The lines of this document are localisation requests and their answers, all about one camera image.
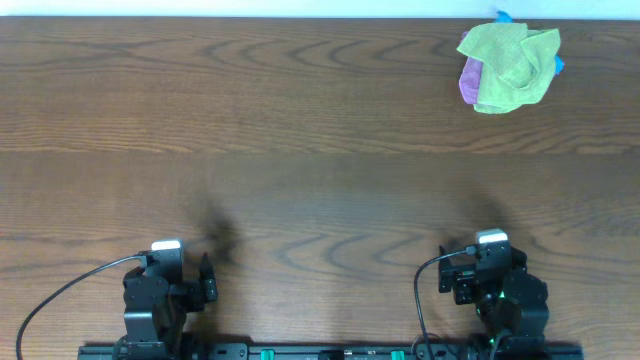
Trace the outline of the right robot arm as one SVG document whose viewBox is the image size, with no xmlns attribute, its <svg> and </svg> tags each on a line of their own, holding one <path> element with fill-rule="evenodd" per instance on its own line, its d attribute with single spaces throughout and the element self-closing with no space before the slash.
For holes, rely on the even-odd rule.
<svg viewBox="0 0 640 360">
<path fill-rule="evenodd" d="M 477 358 L 547 359 L 548 288 L 528 272 L 527 255 L 507 241 L 474 244 L 461 253 L 473 261 L 454 265 L 452 253 L 442 254 L 438 286 L 452 292 L 456 304 L 475 306 L 486 329 L 474 345 Z"/>
</svg>

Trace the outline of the light green cloth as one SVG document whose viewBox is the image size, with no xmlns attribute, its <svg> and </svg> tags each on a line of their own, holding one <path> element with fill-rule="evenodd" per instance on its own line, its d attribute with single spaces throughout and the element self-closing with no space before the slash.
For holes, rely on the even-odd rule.
<svg viewBox="0 0 640 360">
<path fill-rule="evenodd" d="M 457 51 L 483 63 L 478 103 L 484 114 L 505 114 L 539 103 L 555 74 L 561 46 L 557 29 L 525 23 L 486 23 L 465 32 Z"/>
</svg>

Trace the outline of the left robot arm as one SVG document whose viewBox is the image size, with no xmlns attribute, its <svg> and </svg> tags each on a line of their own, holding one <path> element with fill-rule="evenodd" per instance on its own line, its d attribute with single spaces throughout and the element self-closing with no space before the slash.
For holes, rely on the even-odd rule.
<svg viewBox="0 0 640 360">
<path fill-rule="evenodd" d="M 118 359 L 204 359 L 205 348 L 184 332 L 189 313 L 218 299 L 213 264 L 203 254 L 198 278 L 183 279 L 182 250 L 140 253 L 140 265 L 123 278 L 126 334 L 111 350 Z"/>
</svg>

